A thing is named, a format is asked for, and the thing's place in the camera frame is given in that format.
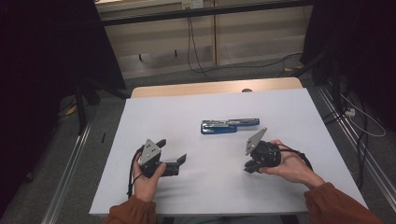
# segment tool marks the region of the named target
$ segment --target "black cable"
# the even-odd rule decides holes
[[[286,55],[285,57],[283,57],[282,59],[282,71],[280,72],[280,74],[277,77],[281,77],[283,75],[283,73],[285,72],[285,61],[289,58],[291,58],[292,56],[296,56],[296,55],[301,55],[302,53],[295,53],[295,54],[289,54]]]
[[[137,176],[137,177],[134,179],[134,182],[135,182],[136,179],[139,178],[142,174],[140,174],[139,176]]]
[[[188,17],[187,20],[188,20],[188,22],[189,22],[189,49],[188,49],[188,51],[187,51],[187,61],[189,62],[189,67],[190,67],[190,69],[191,69],[192,72],[195,72],[195,73],[197,72],[197,71],[195,71],[194,69],[192,69],[191,63],[190,63],[190,42],[191,42],[191,38],[192,38],[192,44],[194,45],[195,57],[196,57],[196,59],[197,59],[198,66],[199,66],[199,68],[201,69],[201,72],[198,72],[198,73],[203,73],[204,76],[207,77],[208,79],[213,80],[213,81],[217,81],[216,79],[214,79],[214,78],[212,78],[212,77],[209,77],[209,76],[206,74],[206,72],[204,71],[204,69],[203,69],[202,66],[201,66],[201,63],[199,62],[198,53],[197,53],[197,48],[196,48],[196,46],[195,46],[194,32],[193,32],[193,28],[192,28],[192,21],[191,21],[191,18],[190,18],[190,17]]]
[[[347,91],[346,94],[343,94],[343,95],[344,95],[345,97],[347,97],[348,94],[349,94],[349,92]],[[343,109],[343,111],[341,111],[341,114],[339,114],[339,115],[338,115],[337,117],[335,117],[334,119],[324,121],[327,117],[329,117],[330,115],[334,114],[334,112],[335,112],[334,110],[332,110],[332,112],[331,112],[330,114],[328,114],[328,115],[322,117],[324,124],[325,124],[325,125],[328,125],[328,124],[330,124],[330,123],[333,123],[333,122],[339,120],[340,118],[342,118],[342,117],[345,115],[345,113],[347,112],[347,102],[346,102],[346,101],[344,101],[343,108],[344,108],[344,109]]]
[[[59,111],[64,111],[67,107],[71,107],[71,105],[76,101],[76,97],[73,97],[73,99],[67,103],[67,105],[65,105],[64,107],[62,107]]]
[[[126,193],[128,195],[128,198],[130,198],[132,196],[132,188],[134,187],[134,182],[137,179],[136,178],[136,179],[134,179],[134,181],[132,181],[132,177],[133,177],[133,174],[134,174],[134,161],[136,160],[137,154],[139,154],[139,152],[143,151],[143,148],[144,148],[144,146],[139,148],[136,151],[136,153],[134,154],[134,157],[132,158],[131,168],[129,169],[128,192]]]
[[[361,98],[359,97],[359,101],[361,103],[361,110],[365,113],[365,106],[363,101],[361,100]],[[367,147],[368,147],[368,141],[369,141],[369,136],[367,134],[367,126],[368,126],[368,120],[367,120],[367,116],[365,114],[361,114],[361,112],[358,110],[358,114],[359,117],[362,119],[363,121],[363,130],[364,132],[361,132],[361,135],[358,139],[356,148],[358,150],[358,162],[359,162],[359,176],[358,179],[356,181],[358,189],[361,189],[361,187],[363,186],[363,178],[364,178],[364,163],[366,161],[366,155],[367,155]],[[363,138],[363,136],[366,135],[366,141],[365,141],[365,145],[363,145],[364,150],[363,150],[363,157],[361,158],[361,139]]]
[[[308,31],[308,24],[306,23],[305,7],[303,7],[303,14],[304,14],[305,32],[307,32]]]
[[[302,152],[300,152],[300,151],[297,151],[297,150],[294,150],[294,149],[292,149],[291,147],[285,146],[285,145],[283,145],[283,144],[276,144],[276,146],[279,146],[279,147],[286,147],[286,148],[288,148],[288,149],[276,149],[276,150],[271,150],[271,151],[269,151],[269,152],[282,152],[282,151],[294,152],[294,153],[296,153],[296,154],[304,161],[305,165],[306,165],[309,169],[311,169],[312,171],[314,171],[314,169],[312,168],[311,162],[308,160],[308,158],[305,156],[304,153],[302,153]]]
[[[274,63],[262,64],[262,65],[233,65],[233,66],[225,66],[225,67],[214,67],[214,68],[210,68],[210,69],[204,70],[202,68],[201,64],[200,64],[200,61],[199,61],[199,58],[198,58],[198,54],[197,54],[197,51],[196,51],[196,45],[195,45],[195,40],[194,40],[194,33],[193,33],[191,18],[188,18],[188,23],[189,23],[189,48],[188,48],[188,52],[187,52],[187,61],[189,63],[189,68],[190,68],[190,70],[192,72],[194,72],[194,73],[203,73],[208,79],[211,79],[211,80],[214,80],[214,81],[218,81],[218,80],[215,80],[214,78],[209,77],[206,74],[207,72],[211,72],[211,71],[215,71],[215,70],[219,70],[219,69],[227,69],[227,68],[261,68],[261,67],[274,65],[274,64],[277,64],[277,63],[282,63],[286,59],[288,59],[288,58],[290,58],[292,56],[301,55],[302,54],[302,53],[289,54],[289,55],[286,55],[285,57],[283,57],[283,59],[281,59],[279,61],[276,61]],[[192,44],[194,45],[195,57],[197,59],[198,65],[200,67],[199,70],[195,70],[195,69],[193,69],[191,67],[191,62],[190,62],[190,48],[191,48],[190,42],[191,42],[191,39],[192,39]]]

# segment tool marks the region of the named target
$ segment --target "electrical cable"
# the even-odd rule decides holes
[[[336,118],[331,119],[331,120],[328,120],[328,121],[324,121],[324,125],[328,125],[328,124],[330,124],[330,123],[333,123],[333,122],[339,120],[340,118],[342,118],[342,117],[345,115],[346,112],[347,112],[347,108],[345,107],[345,108],[343,109],[342,113],[339,114]]]
[[[329,114],[327,114],[327,115],[325,115],[325,116],[323,116],[323,117],[321,117],[322,119],[326,119],[327,117],[329,117],[330,115],[332,115],[334,113],[334,111],[332,111],[332,112],[330,112]]]
[[[74,104],[75,101],[76,101],[76,97],[73,97],[73,99],[72,99],[69,103],[67,103],[67,105],[65,105],[64,107],[62,107],[59,111],[62,112],[62,111],[64,111],[67,107],[71,107],[71,105]]]
[[[358,98],[359,98],[359,101],[361,102],[361,109],[363,111],[365,111],[364,103],[362,102],[359,95],[358,95]],[[365,114],[363,114],[363,115],[364,116],[362,116],[361,113],[359,113],[359,117],[363,121],[364,130],[367,130],[367,125],[368,125],[367,116],[365,116]],[[365,145],[362,145],[364,147],[364,151],[363,151],[363,158],[361,158],[361,139],[363,138],[364,135],[366,135],[366,142],[365,142]],[[358,163],[359,163],[359,176],[358,176],[358,179],[356,180],[356,185],[357,185],[358,189],[361,189],[361,187],[363,185],[364,163],[366,161],[368,141],[369,141],[369,138],[368,138],[367,133],[361,132],[361,134],[357,140],[357,143],[356,143],[356,148],[358,151]]]
[[[311,162],[308,160],[308,158],[305,156],[304,153],[294,150],[291,147],[285,146],[283,144],[276,144],[276,146],[278,147],[286,147],[288,149],[277,149],[277,150],[271,150],[270,152],[282,152],[282,151],[288,151],[288,152],[293,152],[296,153],[305,163],[306,166],[308,166],[309,169],[311,169],[312,171],[314,171],[314,169],[312,168]]]
[[[381,124],[379,124],[375,119],[373,119],[370,115],[368,115],[368,114],[365,113],[364,111],[360,110],[357,106],[355,106],[354,104],[352,104],[343,94],[341,94],[341,96],[342,96],[350,105],[352,105],[353,107],[355,107],[358,111],[360,111],[362,114],[364,114],[364,115],[367,116],[369,119],[371,119],[373,122],[375,122],[375,124],[378,125],[378,127],[380,127],[380,128],[382,129],[383,133],[382,133],[382,134],[369,133],[369,132],[363,130],[363,128],[361,128],[358,124],[356,124],[356,123],[352,120],[352,118],[349,116],[349,120],[351,121],[351,123],[352,123],[353,125],[355,125],[359,130],[361,130],[361,131],[363,131],[363,132],[365,132],[365,133],[367,133],[367,134],[369,134],[369,135],[371,135],[371,136],[373,136],[373,137],[383,137],[383,136],[385,136],[385,135],[387,134],[387,131],[385,130],[385,128],[384,128]]]
[[[283,57],[282,59],[282,71],[280,72],[280,74],[277,77],[281,77],[283,75],[283,73],[285,72],[285,60],[291,58],[292,56],[296,56],[296,55],[301,55],[302,53],[295,53],[295,54],[289,54],[286,55],[285,57]]]
[[[131,168],[129,169],[129,180],[128,180],[128,192],[126,193],[128,195],[128,198],[130,198],[132,196],[132,189],[134,187],[134,182],[136,181],[137,178],[134,179],[134,181],[132,181],[133,178],[133,174],[134,174],[134,161],[136,160],[137,154],[139,154],[139,152],[143,151],[144,146],[142,146],[141,148],[139,148],[136,153],[134,154],[134,157],[132,158],[132,162],[131,162]]]
[[[189,22],[189,49],[188,49],[188,51],[187,51],[187,61],[189,62],[189,67],[190,67],[191,71],[196,72],[194,69],[192,69],[191,63],[190,63],[190,42],[191,42],[191,38],[192,38],[192,44],[194,45],[195,57],[196,57],[196,59],[197,59],[198,66],[199,66],[199,68],[201,69],[201,72],[198,72],[198,73],[203,73],[204,76],[207,77],[208,79],[213,80],[213,81],[217,81],[216,79],[214,79],[214,78],[212,78],[212,77],[209,77],[209,76],[206,74],[206,72],[204,71],[204,69],[203,69],[202,66],[201,66],[201,63],[199,62],[198,53],[197,53],[197,48],[196,48],[196,46],[195,46],[194,32],[193,32],[193,29],[192,29],[192,21],[191,21],[191,18],[190,18],[190,17],[188,17],[187,20],[188,20],[188,22]]]
[[[215,80],[212,77],[209,77],[206,73],[211,72],[211,71],[215,71],[215,70],[220,70],[220,69],[228,69],[228,68],[261,68],[261,67],[271,66],[271,65],[274,65],[274,64],[277,64],[277,63],[282,63],[286,59],[288,59],[288,58],[290,58],[292,56],[301,55],[302,54],[302,53],[289,54],[289,55],[286,55],[285,57],[283,57],[279,61],[276,61],[274,63],[268,63],[268,64],[261,64],[261,65],[233,65],[233,66],[224,66],[224,67],[214,67],[214,68],[209,68],[209,69],[204,70],[202,68],[201,64],[200,64],[200,61],[199,61],[199,58],[198,58],[198,54],[197,54],[197,51],[196,51],[196,45],[195,45],[195,40],[194,40],[194,34],[193,34],[191,18],[188,18],[188,23],[189,23],[189,48],[188,48],[188,53],[187,53],[187,61],[189,63],[189,68],[190,68],[190,70],[192,72],[194,72],[194,73],[203,73],[208,79],[211,79],[211,80],[214,80],[214,81],[217,81],[217,80]],[[191,67],[191,62],[190,62],[190,49],[191,49],[190,43],[191,43],[191,40],[192,40],[192,44],[194,45],[195,57],[197,59],[198,65],[200,67],[199,70],[193,69]]]
[[[306,33],[308,31],[308,23],[306,22],[305,6],[303,7],[303,14],[304,14],[304,23],[305,23],[305,33]]]

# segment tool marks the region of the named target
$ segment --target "person's right hand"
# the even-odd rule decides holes
[[[155,191],[157,190],[158,180],[165,172],[166,164],[161,163],[161,165],[157,167],[154,175],[151,178],[148,178],[142,175],[142,170],[140,169],[140,166],[138,164],[139,158],[141,156],[142,153],[139,152],[139,154],[137,154],[136,156],[136,159],[134,160],[134,195],[136,196],[136,198],[142,200],[143,202],[150,203],[154,199]]]
[[[283,143],[279,140],[271,141],[270,143],[278,145],[279,149],[287,149],[283,147]],[[309,189],[324,184],[324,180],[309,169],[303,160],[293,152],[282,152],[282,161],[277,167],[262,167],[259,169],[260,173],[267,175],[279,175],[292,183],[301,183],[306,185]]]

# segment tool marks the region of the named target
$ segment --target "orange sleeve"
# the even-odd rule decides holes
[[[382,223],[363,205],[326,183],[304,194],[312,223]]]
[[[155,224],[155,203],[145,203],[134,195],[125,203],[112,206],[106,224]]]

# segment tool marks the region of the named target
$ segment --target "white paper sheet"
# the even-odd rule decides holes
[[[203,119],[259,118],[250,131],[202,135]],[[136,98],[127,101],[90,214],[104,216],[127,200],[131,159],[149,138],[166,139],[161,161],[187,153],[178,176],[160,179],[154,201],[166,216],[258,215],[306,212],[301,184],[249,174],[245,146],[260,128],[262,140],[305,153],[314,171],[366,206],[306,89]]]

